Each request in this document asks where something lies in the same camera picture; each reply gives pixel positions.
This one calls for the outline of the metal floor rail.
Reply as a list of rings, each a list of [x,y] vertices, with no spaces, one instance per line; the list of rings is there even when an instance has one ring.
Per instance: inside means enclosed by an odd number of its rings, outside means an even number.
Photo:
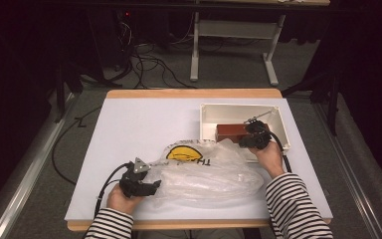
[[[69,93],[64,99],[66,111],[59,114],[56,97],[51,96],[50,102],[53,107],[48,118],[0,190],[0,239],[8,238],[47,162],[52,147],[66,122],[67,114],[78,98],[79,94]]]
[[[327,125],[326,110],[313,106],[326,130],[340,173],[371,239],[382,239],[382,169],[362,133],[343,105],[336,117],[336,135]]]

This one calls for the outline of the brown box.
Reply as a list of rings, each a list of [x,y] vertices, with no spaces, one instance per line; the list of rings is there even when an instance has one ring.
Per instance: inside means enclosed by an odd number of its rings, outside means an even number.
[[[217,141],[229,139],[238,143],[241,139],[250,136],[245,123],[218,124],[216,126],[215,138]]]

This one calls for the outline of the person's left hand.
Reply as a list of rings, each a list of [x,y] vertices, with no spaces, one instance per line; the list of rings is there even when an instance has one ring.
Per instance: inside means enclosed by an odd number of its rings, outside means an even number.
[[[116,184],[107,197],[106,206],[118,212],[132,214],[142,200],[142,197],[126,197],[120,186]]]

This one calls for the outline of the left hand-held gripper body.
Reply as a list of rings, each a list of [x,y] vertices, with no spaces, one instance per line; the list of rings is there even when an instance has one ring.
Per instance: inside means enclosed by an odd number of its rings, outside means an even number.
[[[139,189],[151,189],[143,186],[142,182],[150,169],[145,162],[137,157],[135,162],[129,162],[126,168],[127,171],[119,181],[119,186],[126,197],[134,196]]]

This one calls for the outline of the clear plastic bag yellow print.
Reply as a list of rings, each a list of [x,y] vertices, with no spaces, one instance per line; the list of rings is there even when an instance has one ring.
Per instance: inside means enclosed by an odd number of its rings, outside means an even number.
[[[229,139],[179,140],[150,163],[147,182],[161,182],[153,203],[172,201],[206,207],[258,193],[265,180],[247,161],[244,150]]]

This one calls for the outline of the white table board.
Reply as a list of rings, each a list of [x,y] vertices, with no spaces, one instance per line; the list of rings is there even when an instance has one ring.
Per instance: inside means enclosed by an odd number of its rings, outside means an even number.
[[[150,162],[161,156],[163,149],[171,143],[200,138],[202,104],[279,106],[290,144],[287,156],[291,171],[302,178],[321,216],[326,220],[332,219],[285,99],[108,97],[100,111],[66,220],[74,223],[93,219],[101,187],[109,174],[121,164],[137,157]]]

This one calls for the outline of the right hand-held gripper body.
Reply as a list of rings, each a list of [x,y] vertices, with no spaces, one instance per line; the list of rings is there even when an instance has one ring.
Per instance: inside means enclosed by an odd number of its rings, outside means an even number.
[[[254,143],[257,144],[257,149],[264,149],[272,138],[269,127],[259,120],[259,116],[246,120],[246,125],[247,132],[255,138]]]

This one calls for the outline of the white desk frame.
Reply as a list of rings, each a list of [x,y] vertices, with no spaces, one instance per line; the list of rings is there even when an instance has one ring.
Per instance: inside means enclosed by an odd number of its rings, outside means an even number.
[[[262,53],[262,57],[270,85],[277,86],[279,80],[273,65],[273,56],[285,19],[285,15],[280,15],[275,23],[201,20],[199,13],[195,13],[190,81],[197,82],[199,79],[199,39],[201,37],[241,38],[270,41],[270,47]]]

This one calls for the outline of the white plastic bin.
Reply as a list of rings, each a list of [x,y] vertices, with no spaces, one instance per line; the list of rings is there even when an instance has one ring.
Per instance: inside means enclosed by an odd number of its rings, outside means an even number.
[[[200,138],[216,140],[218,124],[247,123],[255,118],[267,125],[288,152],[290,144],[279,106],[202,104],[200,107]]]

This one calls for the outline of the black stand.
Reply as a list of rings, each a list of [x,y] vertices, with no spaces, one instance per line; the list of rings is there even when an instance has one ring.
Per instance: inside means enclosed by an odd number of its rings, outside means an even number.
[[[73,94],[80,94],[83,91],[78,68],[71,62],[60,63],[56,69],[56,122],[61,121],[66,111],[65,87],[68,87]]]
[[[333,135],[336,135],[337,99],[339,93],[340,75],[338,73],[320,73],[312,78],[303,80],[283,91],[283,97],[290,96],[299,91],[311,89],[309,96],[312,103],[328,102],[326,123]]]

